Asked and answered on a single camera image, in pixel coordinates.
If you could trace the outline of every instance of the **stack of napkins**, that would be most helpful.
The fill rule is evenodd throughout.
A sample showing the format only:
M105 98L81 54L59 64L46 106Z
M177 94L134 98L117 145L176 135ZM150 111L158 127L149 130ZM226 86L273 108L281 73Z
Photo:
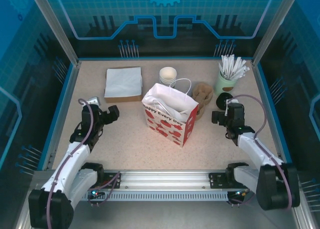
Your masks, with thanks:
M141 67L107 69L104 99L107 103L141 101Z

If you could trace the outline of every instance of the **green cup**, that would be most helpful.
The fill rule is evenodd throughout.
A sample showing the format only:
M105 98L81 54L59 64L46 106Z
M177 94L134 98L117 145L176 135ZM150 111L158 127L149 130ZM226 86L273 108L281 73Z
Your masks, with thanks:
M219 96L221 93L228 93L234 88L236 83L237 83L237 80L224 79L223 76L221 75L220 70L219 70L219 75L218 75L218 77L215 81L215 85L213 87L214 94Z

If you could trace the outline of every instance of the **paper cup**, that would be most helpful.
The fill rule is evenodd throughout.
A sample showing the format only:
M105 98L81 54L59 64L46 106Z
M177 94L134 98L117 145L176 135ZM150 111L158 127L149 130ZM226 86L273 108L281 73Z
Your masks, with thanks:
M230 92L234 86L236 85L236 80L227 80L224 79L221 75L221 72L219 71L218 78L215 81L214 85L214 94L219 96L221 93L228 93Z
M169 86L171 83L173 83L177 78L177 71L173 67L167 66L160 70L159 72L159 80L160 83L166 86Z

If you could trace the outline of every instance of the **glass wall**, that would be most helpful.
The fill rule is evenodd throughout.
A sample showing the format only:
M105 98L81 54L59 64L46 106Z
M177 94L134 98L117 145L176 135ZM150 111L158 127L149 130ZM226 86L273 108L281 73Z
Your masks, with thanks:
M252 57L282 0L49 0L79 57Z
M13 228L70 61L33 0L0 8L0 228Z
M261 60L276 113L302 182L320 180L320 7L296 0ZM311 210L319 194L309 187Z

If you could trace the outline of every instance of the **paper bag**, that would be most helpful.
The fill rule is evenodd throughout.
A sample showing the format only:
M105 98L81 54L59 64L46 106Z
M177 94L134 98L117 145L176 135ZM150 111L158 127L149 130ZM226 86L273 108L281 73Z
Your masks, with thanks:
M194 128L198 102L181 91L156 83L143 97L142 104L147 126L182 148ZM185 119L177 119L177 114L173 117L169 109Z

